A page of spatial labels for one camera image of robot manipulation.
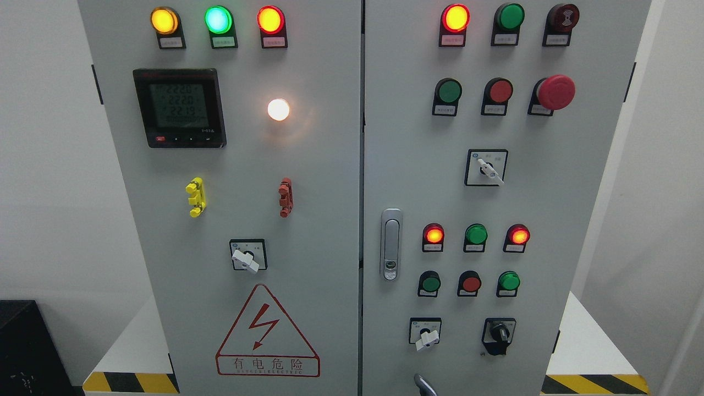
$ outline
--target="lightning bolt symbol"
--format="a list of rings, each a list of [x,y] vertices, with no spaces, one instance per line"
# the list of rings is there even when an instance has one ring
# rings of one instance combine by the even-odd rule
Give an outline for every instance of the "lightning bolt symbol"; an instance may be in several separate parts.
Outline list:
[[[257,314],[257,316],[254,317],[252,324],[249,325],[250,329],[269,325],[269,329],[266,330],[266,333],[264,333],[264,335],[262,335],[262,338],[260,338],[259,341],[254,342],[254,346],[252,347],[253,351],[255,349],[259,348],[260,346],[262,346],[262,341],[264,340],[264,338],[266,338],[266,336],[269,334],[269,332],[276,326],[277,323],[279,323],[279,319],[277,319],[275,321],[257,323],[257,321],[259,321],[259,319],[261,319],[261,317],[264,316],[264,313],[266,312],[267,309],[269,309],[269,304],[262,305],[262,307],[259,309],[259,313]]]

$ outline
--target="electrical hazard warning sign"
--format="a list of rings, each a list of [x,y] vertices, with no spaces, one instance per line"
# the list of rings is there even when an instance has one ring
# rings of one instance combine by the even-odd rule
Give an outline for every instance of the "electrical hazard warning sign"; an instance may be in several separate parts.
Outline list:
[[[320,376],[318,354],[261,283],[249,294],[215,362],[221,376]]]

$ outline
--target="black box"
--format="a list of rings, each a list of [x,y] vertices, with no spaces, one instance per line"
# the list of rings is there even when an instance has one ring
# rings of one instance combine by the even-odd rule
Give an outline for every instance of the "black box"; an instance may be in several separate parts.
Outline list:
[[[75,395],[34,300],[0,300],[0,395]]]

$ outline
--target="green push button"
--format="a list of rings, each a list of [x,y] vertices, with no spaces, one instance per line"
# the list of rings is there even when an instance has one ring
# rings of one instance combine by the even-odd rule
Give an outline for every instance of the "green push button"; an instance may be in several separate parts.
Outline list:
[[[513,3],[504,6],[498,13],[496,22],[501,29],[514,30],[521,26],[526,17],[521,5]]]
[[[423,280],[422,287],[423,290],[428,293],[436,292],[440,288],[440,280],[438,278],[435,278],[434,276],[425,278]]]
[[[460,83],[455,80],[447,80],[443,82],[440,89],[438,89],[438,96],[440,97],[440,100],[445,103],[457,101],[461,95],[462,87],[460,86]]]
[[[487,236],[488,234],[486,232],[486,227],[481,224],[471,225],[465,233],[465,237],[472,245],[483,244],[484,242],[486,242]]]
[[[518,286],[520,286],[521,284],[521,279],[518,278],[517,273],[513,271],[508,271],[501,274],[501,276],[498,278],[498,284],[504,290],[513,291],[518,289]]]

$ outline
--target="yellow indicator light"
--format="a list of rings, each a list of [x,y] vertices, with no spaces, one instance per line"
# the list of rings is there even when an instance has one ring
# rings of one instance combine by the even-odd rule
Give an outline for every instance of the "yellow indicator light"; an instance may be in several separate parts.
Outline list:
[[[264,6],[257,14],[259,28],[270,35],[275,35],[284,28],[284,13],[274,6]]]
[[[452,4],[445,8],[442,23],[450,32],[462,32],[470,24],[470,10],[464,4]]]
[[[151,25],[162,35],[170,35],[178,29],[178,16],[168,7],[157,7],[151,12]]]
[[[291,107],[289,107],[289,102],[281,98],[274,99],[269,102],[267,112],[269,113],[269,117],[272,119],[276,121],[283,121],[289,117]]]

